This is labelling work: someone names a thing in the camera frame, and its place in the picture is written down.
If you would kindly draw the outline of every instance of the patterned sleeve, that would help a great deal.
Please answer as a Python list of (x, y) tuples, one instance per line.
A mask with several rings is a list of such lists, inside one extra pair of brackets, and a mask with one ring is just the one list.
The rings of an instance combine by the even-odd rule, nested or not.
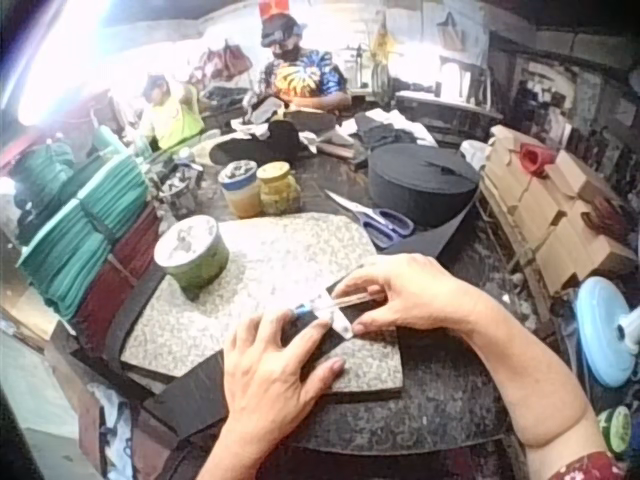
[(624, 472), (608, 453), (594, 452), (562, 467), (549, 480), (621, 480)]
[(323, 53), (319, 64), (322, 70), (320, 95), (324, 96), (337, 92), (346, 92), (347, 79), (342, 74), (342, 71), (340, 71), (340, 67), (333, 63), (331, 53)]

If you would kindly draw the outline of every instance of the man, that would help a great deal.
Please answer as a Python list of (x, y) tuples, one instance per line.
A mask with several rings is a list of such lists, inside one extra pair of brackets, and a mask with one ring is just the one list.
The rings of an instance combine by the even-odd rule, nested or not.
[(325, 112), (351, 105), (347, 81), (329, 52), (300, 46), (302, 27), (289, 14), (277, 13), (262, 23), (262, 46), (274, 60), (260, 76), (260, 96), (274, 95), (297, 107)]
[[(622, 478), (571, 371), (493, 298), (421, 255), (378, 257), (341, 282), (334, 295), (373, 288), (384, 289), (388, 301), (360, 317), (354, 334), (393, 327), (446, 328), (465, 340), (500, 391), (526, 449), (532, 480)], [(261, 462), (344, 369), (344, 360), (333, 358), (301, 380), (302, 366), (330, 323), (317, 320), (283, 348), (282, 327), (292, 316), (282, 312), (250, 318), (227, 341), (229, 417), (199, 480), (253, 479)]]
[(149, 139), (155, 137), (161, 149), (169, 149), (204, 129), (193, 86), (182, 85), (172, 92), (164, 75), (149, 75), (143, 96), (149, 106), (142, 115), (140, 132)]

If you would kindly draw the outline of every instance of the red sleeve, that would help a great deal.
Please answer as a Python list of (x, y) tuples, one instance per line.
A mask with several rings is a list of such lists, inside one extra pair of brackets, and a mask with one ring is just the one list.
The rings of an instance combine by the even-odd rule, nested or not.
[(562, 467), (549, 480), (618, 480), (624, 471), (608, 453), (594, 452)]

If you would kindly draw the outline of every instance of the hand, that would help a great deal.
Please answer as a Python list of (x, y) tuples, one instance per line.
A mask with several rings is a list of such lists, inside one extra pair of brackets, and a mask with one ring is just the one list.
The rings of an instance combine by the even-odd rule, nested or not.
[(465, 329), (484, 295), (451, 275), (433, 258), (395, 255), (375, 257), (373, 264), (340, 282), (333, 296), (380, 288), (387, 295), (387, 303), (356, 320), (353, 324), (356, 335), (399, 326), (419, 330)]
[(224, 349), (229, 417), (221, 439), (237, 442), (256, 461), (298, 426), (344, 368), (344, 360), (335, 358), (302, 382), (300, 370), (330, 323), (315, 321), (283, 348), (282, 328), (292, 318), (291, 311), (252, 317), (240, 324)]

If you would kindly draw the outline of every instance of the teal fabric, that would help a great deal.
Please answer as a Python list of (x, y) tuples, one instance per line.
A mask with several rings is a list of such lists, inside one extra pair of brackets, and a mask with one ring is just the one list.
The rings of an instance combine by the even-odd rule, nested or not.
[(63, 320), (78, 309), (111, 244), (137, 220), (147, 192), (135, 160), (115, 158), (23, 250), (18, 265)]
[(66, 143), (40, 145), (27, 151), (11, 168), (9, 176), (16, 182), (16, 196), (31, 202), (38, 212), (55, 196), (73, 174), (73, 152)]

